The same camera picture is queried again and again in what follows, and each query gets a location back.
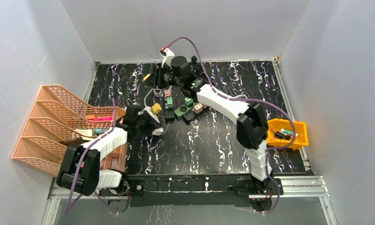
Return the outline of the yellow plug adapter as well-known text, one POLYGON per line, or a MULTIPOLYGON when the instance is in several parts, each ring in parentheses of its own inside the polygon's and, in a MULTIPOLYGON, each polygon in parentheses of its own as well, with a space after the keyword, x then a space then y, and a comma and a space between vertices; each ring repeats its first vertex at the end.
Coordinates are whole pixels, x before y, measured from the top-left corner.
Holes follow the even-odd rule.
POLYGON ((160 105, 159 103, 155 103, 155 104, 151 107, 151 112, 152 112, 154 115, 159 114, 161 111, 162 111, 162 108, 161 108, 161 105, 160 105))
POLYGON ((146 81, 150 78, 150 76, 151 76, 151 73, 147 74, 147 75, 142 79, 142 81, 143 81, 143 82, 146 82, 146 81))

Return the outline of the short black power strip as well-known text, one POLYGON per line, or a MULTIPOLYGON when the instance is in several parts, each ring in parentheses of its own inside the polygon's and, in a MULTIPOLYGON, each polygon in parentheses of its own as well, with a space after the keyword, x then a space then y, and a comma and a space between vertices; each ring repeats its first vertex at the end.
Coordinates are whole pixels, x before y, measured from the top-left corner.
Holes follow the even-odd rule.
POLYGON ((175 120, 174 116, 174 108, 168 109, 166 102, 165 102, 165 121, 168 123, 172 123, 175 120))

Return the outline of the white power strip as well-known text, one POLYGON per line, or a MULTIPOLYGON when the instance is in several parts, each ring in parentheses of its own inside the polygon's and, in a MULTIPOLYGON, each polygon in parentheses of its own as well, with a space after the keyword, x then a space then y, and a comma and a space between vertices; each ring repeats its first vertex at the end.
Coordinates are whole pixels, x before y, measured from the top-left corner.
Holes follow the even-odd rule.
POLYGON ((147 124, 147 133, 155 136, 161 136, 164 132, 164 129, 159 122, 158 116, 152 112, 151 107, 144 107, 143 114, 146 119, 145 123, 147 124))

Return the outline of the green power strip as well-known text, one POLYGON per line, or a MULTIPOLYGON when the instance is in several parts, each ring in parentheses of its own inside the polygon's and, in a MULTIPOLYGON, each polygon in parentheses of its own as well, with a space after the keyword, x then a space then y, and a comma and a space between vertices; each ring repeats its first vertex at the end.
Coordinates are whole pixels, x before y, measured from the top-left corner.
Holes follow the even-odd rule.
POLYGON ((189 106, 186 106, 186 105, 182 105, 178 108, 176 108, 174 110, 174 116, 176 119, 180 120, 182 119, 183 115, 188 111, 188 110, 191 110, 193 109, 193 107, 195 106, 195 103, 189 105, 189 106))

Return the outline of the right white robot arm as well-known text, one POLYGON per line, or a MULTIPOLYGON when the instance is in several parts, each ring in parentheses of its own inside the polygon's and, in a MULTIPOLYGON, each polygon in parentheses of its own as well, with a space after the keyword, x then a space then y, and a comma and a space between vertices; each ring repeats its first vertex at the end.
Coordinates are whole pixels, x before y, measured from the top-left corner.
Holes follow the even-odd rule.
POLYGON ((231 120, 237 127, 238 142, 247 150, 250 160, 251 187, 255 194, 265 194, 275 181, 269 164, 267 132, 269 126, 263 105, 272 106, 259 99, 231 97, 218 90, 208 75, 203 62, 196 57, 188 60, 175 56, 154 65, 143 78, 151 88, 175 86, 198 103, 205 104, 231 120))

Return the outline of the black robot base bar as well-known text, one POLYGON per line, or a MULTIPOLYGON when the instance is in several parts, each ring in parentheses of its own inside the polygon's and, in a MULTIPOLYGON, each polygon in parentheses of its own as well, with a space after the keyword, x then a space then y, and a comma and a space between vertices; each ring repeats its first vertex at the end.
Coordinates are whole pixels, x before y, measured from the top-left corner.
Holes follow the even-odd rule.
POLYGON ((250 174, 128 175, 118 188, 99 191, 128 207, 232 205, 267 211, 284 194, 281 179, 257 181, 250 174))

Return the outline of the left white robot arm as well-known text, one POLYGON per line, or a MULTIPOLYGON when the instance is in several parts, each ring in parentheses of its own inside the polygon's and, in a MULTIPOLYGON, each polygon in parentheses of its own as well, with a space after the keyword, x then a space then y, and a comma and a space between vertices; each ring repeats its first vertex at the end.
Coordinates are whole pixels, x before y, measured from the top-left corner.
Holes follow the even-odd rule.
POLYGON ((129 188, 125 173, 119 169, 100 169, 101 161, 138 135, 160 136, 163 131, 158 116, 150 107, 129 105, 125 115, 103 134, 86 143, 67 147, 56 183, 85 196, 109 188, 115 194, 123 195, 129 188))

